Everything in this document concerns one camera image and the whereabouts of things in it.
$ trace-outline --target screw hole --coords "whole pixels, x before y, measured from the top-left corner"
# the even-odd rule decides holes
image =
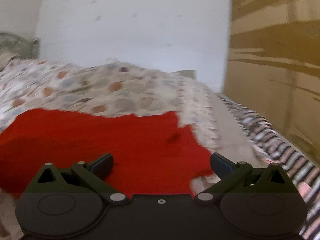
[[[165,200],[164,200],[164,199],[159,199],[159,200],[158,200],[158,203],[159,203],[159,204],[164,204],[164,203],[165,203]]]

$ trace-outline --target white wall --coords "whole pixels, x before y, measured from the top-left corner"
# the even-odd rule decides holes
[[[35,38],[43,0],[0,0],[0,32],[11,32],[25,39]]]
[[[167,72],[197,70],[219,89],[230,0],[44,0],[40,57],[102,65],[110,58]]]

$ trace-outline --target brown cardboard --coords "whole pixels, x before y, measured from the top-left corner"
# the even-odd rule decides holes
[[[224,93],[320,163],[320,0],[233,0]]]

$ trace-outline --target metal screw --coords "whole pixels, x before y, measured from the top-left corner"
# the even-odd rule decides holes
[[[213,199],[212,194],[206,192],[200,193],[197,197],[202,201],[209,201]]]
[[[110,199],[112,201],[122,201],[126,198],[126,196],[122,193],[113,193],[110,195]]]
[[[159,204],[164,204],[165,202],[166,202],[166,201],[165,201],[164,199],[159,199],[159,200],[158,200],[158,203],[159,203]]]

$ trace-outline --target floral bedding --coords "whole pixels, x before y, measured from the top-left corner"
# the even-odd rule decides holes
[[[105,117],[176,111],[180,125],[192,125],[200,144],[210,151],[218,147],[210,90],[177,73],[122,62],[83,68],[53,61],[12,59],[0,72],[0,84],[0,131],[33,108]]]

